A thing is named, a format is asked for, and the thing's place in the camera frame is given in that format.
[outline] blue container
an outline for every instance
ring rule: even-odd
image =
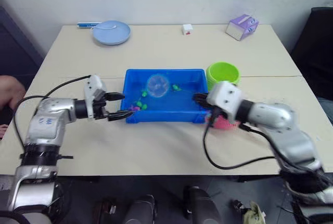
[[[147,91],[147,82],[154,75],[164,76],[170,88],[162,97],[153,97]],[[207,83],[203,69],[186,70],[135,70],[126,71],[121,110],[128,110],[137,101],[148,108],[135,112],[126,119],[127,123],[138,122],[193,122],[204,123],[207,110],[192,100],[194,93],[206,93]]]

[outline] lime green bowl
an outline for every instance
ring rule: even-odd
[[[208,90],[211,90],[220,81],[229,81],[237,85],[240,74],[234,65],[226,62],[217,62],[207,68],[206,77]]]

